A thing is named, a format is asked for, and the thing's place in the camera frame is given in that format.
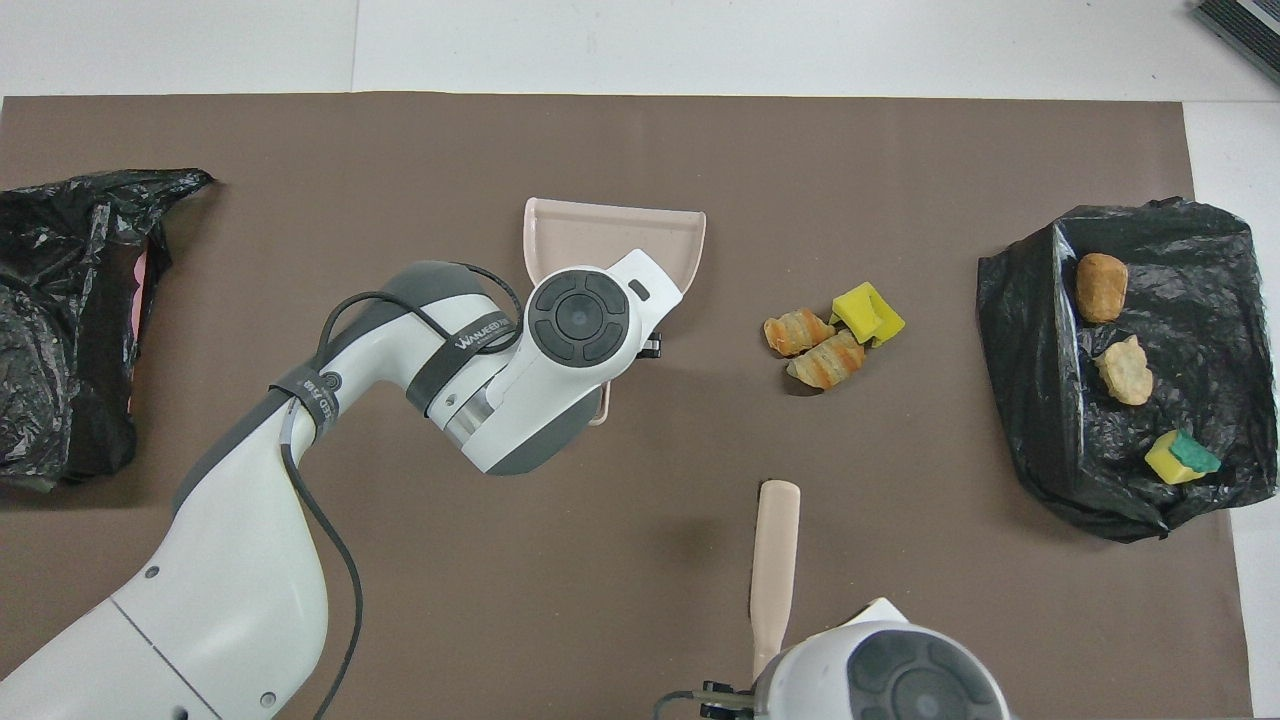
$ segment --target plastic bag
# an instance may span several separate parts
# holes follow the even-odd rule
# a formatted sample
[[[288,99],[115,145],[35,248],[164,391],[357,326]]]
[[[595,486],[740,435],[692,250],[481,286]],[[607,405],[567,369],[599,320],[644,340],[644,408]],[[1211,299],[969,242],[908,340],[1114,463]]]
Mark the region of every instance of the plastic bag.
[[[1076,259],[1129,268],[1124,311],[1089,325],[1075,307]],[[1056,515],[1120,542],[1167,536],[1196,515],[1276,491],[1276,407],[1249,227],[1197,202],[1082,206],[978,261],[987,369],[1019,482]],[[1137,334],[1155,373],[1146,405],[1114,400],[1092,359]],[[1189,432],[1222,460],[1165,484],[1152,442]]]
[[[0,480],[47,492],[133,459],[133,364],[172,264],[160,217],[211,182],[122,170],[0,192]]]

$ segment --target yellow sponge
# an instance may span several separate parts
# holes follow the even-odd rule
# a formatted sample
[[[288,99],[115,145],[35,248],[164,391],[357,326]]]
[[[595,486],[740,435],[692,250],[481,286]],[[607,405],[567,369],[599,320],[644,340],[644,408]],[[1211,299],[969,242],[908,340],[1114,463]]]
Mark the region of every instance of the yellow sponge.
[[[1167,484],[1198,480],[1217,471],[1221,461],[1187,433],[1169,430],[1147,451],[1147,465]]]
[[[831,322],[838,318],[858,342],[872,340],[879,347],[906,327],[906,322],[884,302],[872,283],[863,283],[831,301]]]

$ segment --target circular button panel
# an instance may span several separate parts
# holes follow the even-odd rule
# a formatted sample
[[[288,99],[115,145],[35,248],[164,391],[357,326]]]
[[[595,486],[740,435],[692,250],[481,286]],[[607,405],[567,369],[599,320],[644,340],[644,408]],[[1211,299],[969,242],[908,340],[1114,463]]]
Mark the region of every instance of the circular button panel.
[[[982,667],[942,638],[873,633],[849,656],[849,702],[860,720],[979,720],[998,715]]]
[[[618,351],[626,336],[627,295],[604,273],[557,273],[529,305],[534,342],[561,365],[599,365]]]

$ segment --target food scrap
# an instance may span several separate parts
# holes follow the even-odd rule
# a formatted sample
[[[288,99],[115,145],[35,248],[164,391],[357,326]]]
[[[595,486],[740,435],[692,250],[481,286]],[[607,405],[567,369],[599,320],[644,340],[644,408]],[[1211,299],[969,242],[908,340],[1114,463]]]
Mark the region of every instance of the food scrap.
[[[831,389],[859,368],[867,351],[849,331],[840,331],[818,347],[787,363],[787,374],[806,386]]]
[[[1075,268],[1075,302],[1091,323],[1119,318],[1128,287],[1129,268],[1110,255],[1089,252]]]
[[[786,357],[804,352],[833,334],[836,328],[823,323],[808,307],[764,322],[764,340]]]
[[[1171,486],[1198,480],[1222,466],[1221,460],[1181,430],[1160,436],[1147,451],[1147,464]]]
[[[1142,405],[1151,397],[1156,378],[1147,369],[1147,352],[1138,345],[1138,336],[1112,343],[1093,363],[1111,397],[1125,405]]]

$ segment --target beige dustpan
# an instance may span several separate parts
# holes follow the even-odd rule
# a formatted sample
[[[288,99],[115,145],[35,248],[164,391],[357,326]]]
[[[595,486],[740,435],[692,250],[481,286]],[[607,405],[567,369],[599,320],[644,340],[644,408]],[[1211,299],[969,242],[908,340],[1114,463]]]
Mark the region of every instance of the beige dustpan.
[[[703,256],[707,215],[680,210],[650,210],[589,205],[530,197],[525,204],[525,268],[538,284],[571,265],[608,268],[635,249],[644,250],[684,293],[694,282]],[[591,420],[609,414],[609,384]]]

